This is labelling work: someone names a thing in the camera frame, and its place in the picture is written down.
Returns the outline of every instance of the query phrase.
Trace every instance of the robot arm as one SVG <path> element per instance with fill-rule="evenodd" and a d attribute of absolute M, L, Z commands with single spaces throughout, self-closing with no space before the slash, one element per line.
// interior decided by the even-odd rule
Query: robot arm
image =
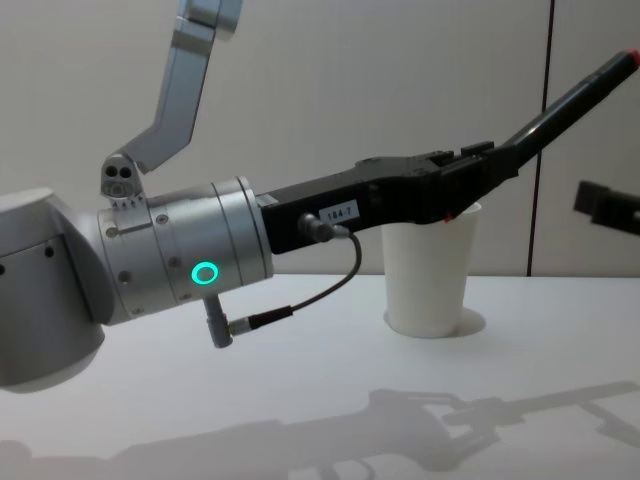
<path fill-rule="evenodd" d="M 387 223 L 455 218 L 517 176 L 640 63 L 637 52 L 616 55 L 497 148 L 368 159 L 257 198 L 235 178 L 148 199 L 138 170 L 189 143 L 213 39 L 233 32 L 240 4 L 181 2 L 156 120 L 102 167 L 109 209 L 76 214 L 48 190 L 0 197 L 0 388 L 63 381 L 97 351 L 103 325 L 196 300 L 216 345 L 228 346 L 293 311 L 230 324 L 221 309 L 218 294 L 273 275 L 272 254 Z"/>

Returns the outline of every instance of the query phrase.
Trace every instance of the metal bracket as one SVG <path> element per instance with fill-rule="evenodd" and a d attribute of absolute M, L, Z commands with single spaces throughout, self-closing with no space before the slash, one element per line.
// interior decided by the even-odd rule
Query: metal bracket
<path fill-rule="evenodd" d="M 142 192 L 142 185 L 129 178 L 114 181 L 105 175 L 107 169 L 126 168 L 120 165 L 128 163 L 130 169 L 137 165 L 140 172 L 148 173 L 191 142 L 214 38 L 216 33 L 235 32 L 241 8 L 242 0 L 181 0 L 155 120 L 107 158 L 102 169 L 103 195 L 131 199 Z"/>

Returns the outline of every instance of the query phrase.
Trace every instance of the white table surface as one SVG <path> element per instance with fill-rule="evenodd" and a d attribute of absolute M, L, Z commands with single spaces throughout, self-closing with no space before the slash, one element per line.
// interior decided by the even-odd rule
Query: white table surface
<path fill-rule="evenodd" d="M 224 351 L 199 304 L 108 329 L 70 382 L 0 392 L 0 478 L 640 478 L 640 279 L 471 278 L 465 304 L 487 326 L 447 340 L 392 332 L 375 276 Z"/>

